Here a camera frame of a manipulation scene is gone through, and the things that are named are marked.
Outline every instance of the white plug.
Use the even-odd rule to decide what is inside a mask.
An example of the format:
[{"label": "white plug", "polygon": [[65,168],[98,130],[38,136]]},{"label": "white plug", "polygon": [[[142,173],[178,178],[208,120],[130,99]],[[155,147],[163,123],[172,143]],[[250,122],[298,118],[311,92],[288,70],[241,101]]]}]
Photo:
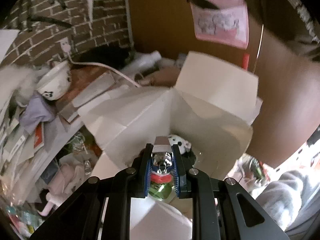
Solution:
[{"label": "white plug", "polygon": [[60,46],[61,46],[62,51],[64,53],[69,54],[71,52],[71,46],[69,44],[68,37],[61,39],[59,42],[60,42]]}]

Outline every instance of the silver bolt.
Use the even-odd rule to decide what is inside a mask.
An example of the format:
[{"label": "silver bolt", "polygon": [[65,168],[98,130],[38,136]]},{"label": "silver bolt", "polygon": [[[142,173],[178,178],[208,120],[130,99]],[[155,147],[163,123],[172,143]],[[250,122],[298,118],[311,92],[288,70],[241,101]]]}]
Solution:
[{"label": "silver bolt", "polygon": [[229,184],[229,185],[234,185],[236,184],[236,180],[234,178],[226,178],[226,182]]},{"label": "silver bolt", "polygon": [[96,176],[90,177],[90,178],[88,179],[88,182],[89,182],[90,184],[95,184],[95,183],[98,182],[98,177],[96,177]]},{"label": "silver bolt", "polygon": [[192,174],[192,175],[197,175],[199,173],[199,171],[195,168],[192,168],[189,170],[189,173]]},{"label": "silver bolt", "polygon": [[134,174],[136,172],[136,169],[133,167],[126,168],[125,172],[128,174]]}]

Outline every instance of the brown wooden panel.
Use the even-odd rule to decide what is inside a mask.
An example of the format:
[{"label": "brown wooden panel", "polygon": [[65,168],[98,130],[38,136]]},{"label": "brown wooden panel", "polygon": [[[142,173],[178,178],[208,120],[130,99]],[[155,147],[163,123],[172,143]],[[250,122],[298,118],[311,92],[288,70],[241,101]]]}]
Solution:
[{"label": "brown wooden panel", "polygon": [[[245,50],[199,41],[195,37],[190,5],[185,0],[129,0],[135,48],[149,53],[158,50],[162,56],[176,59],[179,52],[204,52],[233,64],[242,65]],[[249,69],[259,46],[261,26],[249,20]]]},{"label": "brown wooden panel", "polygon": [[320,63],[296,56],[264,31],[255,74],[263,104],[247,153],[276,167],[320,123]]}]

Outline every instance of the brick wall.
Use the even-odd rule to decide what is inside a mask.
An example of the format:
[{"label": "brick wall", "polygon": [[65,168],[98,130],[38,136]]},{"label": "brick wall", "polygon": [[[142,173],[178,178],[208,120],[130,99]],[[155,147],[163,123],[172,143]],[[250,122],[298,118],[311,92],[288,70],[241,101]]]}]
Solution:
[{"label": "brick wall", "polygon": [[[56,2],[51,5],[48,0],[32,1],[32,13],[62,20],[73,25],[65,28],[49,23],[33,22],[32,32],[28,32],[27,0],[23,0],[20,19],[23,31],[6,53],[1,66],[10,63],[39,66],[51,60],[62,61],[63,54],[59,40],[69,38],[73,55],[81,54],[92,47],[116,43],[121,47],[129,46],[128,26],[124,0],[94,0],[93,22],[89,22],[87,0],[64,0],[67,9],[63,10]],[[12,8],[3,28],[17,28],[19,2]]]}]

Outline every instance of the white bowl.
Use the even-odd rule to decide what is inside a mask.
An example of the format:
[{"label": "white bowl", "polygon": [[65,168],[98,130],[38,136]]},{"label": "white bowl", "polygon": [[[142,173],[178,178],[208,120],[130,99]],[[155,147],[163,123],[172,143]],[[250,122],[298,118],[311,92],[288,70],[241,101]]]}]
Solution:
[{"label": "white bowl", "polygon": [[62,97],[71,85],[70,65],[63,61],[50,70],[37,84],[37,91],[48,100]]}]

